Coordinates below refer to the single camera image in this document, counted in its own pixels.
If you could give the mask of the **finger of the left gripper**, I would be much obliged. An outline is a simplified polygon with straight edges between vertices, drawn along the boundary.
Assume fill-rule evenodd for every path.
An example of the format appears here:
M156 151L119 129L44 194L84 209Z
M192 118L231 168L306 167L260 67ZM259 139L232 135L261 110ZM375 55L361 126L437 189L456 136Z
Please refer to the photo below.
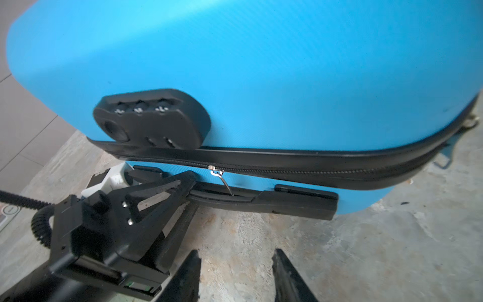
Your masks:
M86 198L99 193L105 205L94 220L96 229L87 239L84 252L99 262L113 262L118 257L141 260L195 183L196 174L186 171L136 186L115 189L100 184L86 189Z
M157 270L169 273L198 208L197 204L188 203L168 235L165 237L161 232L148 250L148 260L153 262Z

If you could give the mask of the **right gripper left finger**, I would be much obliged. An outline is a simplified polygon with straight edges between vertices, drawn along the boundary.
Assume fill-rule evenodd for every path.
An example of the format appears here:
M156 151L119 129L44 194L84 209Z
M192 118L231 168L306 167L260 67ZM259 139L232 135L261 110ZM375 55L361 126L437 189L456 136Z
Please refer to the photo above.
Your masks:
M198 250L192 250L156 302L197 302L200 275L201 258Z

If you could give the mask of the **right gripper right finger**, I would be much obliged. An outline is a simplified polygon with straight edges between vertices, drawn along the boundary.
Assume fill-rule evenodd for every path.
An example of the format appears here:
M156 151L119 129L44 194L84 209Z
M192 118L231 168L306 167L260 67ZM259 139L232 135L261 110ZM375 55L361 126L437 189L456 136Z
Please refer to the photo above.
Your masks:
M318 302L282 249L274 251L272 272L275 282L275 302Z

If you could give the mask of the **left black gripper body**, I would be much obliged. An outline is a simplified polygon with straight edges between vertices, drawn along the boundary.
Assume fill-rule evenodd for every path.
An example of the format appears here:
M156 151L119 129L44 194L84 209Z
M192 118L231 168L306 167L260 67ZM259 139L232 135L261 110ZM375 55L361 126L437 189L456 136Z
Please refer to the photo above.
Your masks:
M148 210L138 204L156 190L100 191L83 200L69 196L54 207L49 269L56 276L151 300L168 278L154 261L153 245L164 239L170 203Z

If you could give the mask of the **blue suitcase with black lining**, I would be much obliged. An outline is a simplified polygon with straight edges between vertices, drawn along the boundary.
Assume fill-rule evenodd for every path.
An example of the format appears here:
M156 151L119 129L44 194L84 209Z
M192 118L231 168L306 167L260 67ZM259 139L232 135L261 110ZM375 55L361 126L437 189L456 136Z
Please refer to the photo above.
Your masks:
M482 2L38 1L6 58L118 159L228 196L331 191L343 215L418 174L469 119Z

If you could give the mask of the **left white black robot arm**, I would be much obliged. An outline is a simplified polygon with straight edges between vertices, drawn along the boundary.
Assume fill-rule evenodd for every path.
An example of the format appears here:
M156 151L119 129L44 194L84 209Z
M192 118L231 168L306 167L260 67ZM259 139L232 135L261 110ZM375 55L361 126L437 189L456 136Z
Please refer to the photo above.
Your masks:
M120 178L96 176L82 196L57 204L1 193L35 209L33 238L16 225L1 253L2 301L150 301L161 292L196 212L186 204L196 176L134 169Z

